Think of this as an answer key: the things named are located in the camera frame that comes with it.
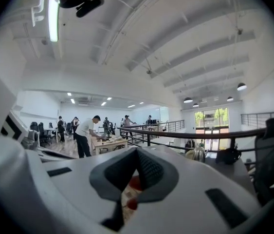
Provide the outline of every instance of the ceiling fixture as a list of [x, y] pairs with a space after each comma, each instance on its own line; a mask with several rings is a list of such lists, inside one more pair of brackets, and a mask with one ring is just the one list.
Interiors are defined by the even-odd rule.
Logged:
[[237, 86], [237, 90], [238, 90], [238, 91], [242, 91], [242, 90], [244, 90], [244, 89], [246, 89], [246, 88], [247, 88], [247, 86], [246, 86], [246, 84], [243, 83], [243, 82], [241, 82], [241, 83]]
[[190, 103], [190, 102], [192, 102], [193, 100], [190, 98], [190, 97], [187, 97], [187, 98], [185, 98], [184, 99], [184, 103]]
[[58, 12], [59, 4], [55, 0], [49, 0], [48, 3], [48, 27], [50, 41], [58, 41]]

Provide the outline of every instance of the wooden floor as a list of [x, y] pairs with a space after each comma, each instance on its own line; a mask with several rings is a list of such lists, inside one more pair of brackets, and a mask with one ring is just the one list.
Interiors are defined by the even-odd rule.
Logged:
[[[78, 158], [77, 144], [76, 140], [73, 140], [73, 135], [65, 135], [65, 142], [59, 141], [58, 143], [56, 143], [55, 139], [53, 139], [52, 144], [50, 144], [50, 146], [46, 145], [45, 148], [60, 152], [74, 158]], [[91, 155], [96, 155], [95, 150], [92, 151]], [[129, 199], [136, 197], [138, 193], [138, 191], [132, 189], [130, 186], [127, 186], [122, 193], [122, 210], [124, 222], [127, 222], [134, 213], [133, 210], [129, 209], [126, 206], [126, 203]]]

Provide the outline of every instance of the equipment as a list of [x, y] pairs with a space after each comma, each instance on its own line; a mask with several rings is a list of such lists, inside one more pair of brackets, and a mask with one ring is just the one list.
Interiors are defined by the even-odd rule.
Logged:
[[[121, 192], [133, 174], [144, 191], [123, 225]], [[3, 136], [0, 204], [24, 231], [48, 234], [226, 233], [260, 210], [246, 189], [165, 146], [42, 163]]]

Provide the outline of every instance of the black railing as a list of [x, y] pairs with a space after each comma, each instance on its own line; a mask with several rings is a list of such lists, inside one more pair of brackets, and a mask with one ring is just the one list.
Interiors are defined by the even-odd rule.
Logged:
[[[147, 142], [148, 139], [151, 140], [155, 138], [155, 135], [151, 134], [153, 132], [172, 133], [184, 128], [184, 120], [171, 121], [171, 122], [167, 121], [167, 122], [160, 122], [160, 123], [147, 124], [147, 125], [137, 125], [137, 126], [132, 125], [125, 128], [129, 130], [123, 130], [123, 128], [118, 127], [118, 129], [120, 129], [120, 134], [122, 136], [126, 136], [126, 134], [128, 134], [128, 137], [131, 140], [134, 140], [134, 143], [129, 141], [128, 145], [136, 145], [141, 142], [145, 143]], [[146, 131], [147, 134], [138, 133], [134, 130], [143, 130], [143, 131]]]
[[[144, 129], [135, 129], [132, 127], [129, 128], [123, 128], [119, 127], [119, 129], [122, 131], [122, 133], [125, 132], [132, 132], [137, 133], [139, 135], [142, 135], [144, 138], [135, 138], [133, 136], [129, 136], [129, 138], [133, 140], [137, 140], [139, 142], [147, 142], [147, 145], [150, 146], [151, 144], [155, 145], [165, 145], [167, 147], [172, 147], [175, 149], [182, 149], [182, 150], [192, 150], [193, 148], [185, 148], [185, 147], [179, 147], [179, 146], [172, 146], [167, 144], [161, 144], [157, 142], [151, 141], [151, 136], [157, 136], [157, 137], [172, 137], [172, 138], [180, 138], [180, 139], [230, 139], [230, 148], [235, 147], [235, 140], [236, 138], [246, 138], [246, 137], [254, 137], [259, 134], [265, 133], [265, 128], [250, 130], [250, 131], [243, 131], [243, 132], [231, 132], [231, 133], [224, 133], [224, 134], [187, 134], [187, 133], [175, 133], [175, 132], [157, 132], [157, 131], [149, 131]], [[240, 149], [241, 152], [251, 152], [256, 151], [255, 148], [251, 149]], [[207, 153], [216, 153], [218, 151], [212, 151], [207, 150]], [[249, 162], [245, 163], [246, 165], [254, 164], [255, 162]]]
[[274, 112], [258, 113], [258, 114], [242, 114], [242, 125], [258, 128], [265, 128], [265, 121], [274, 117]]

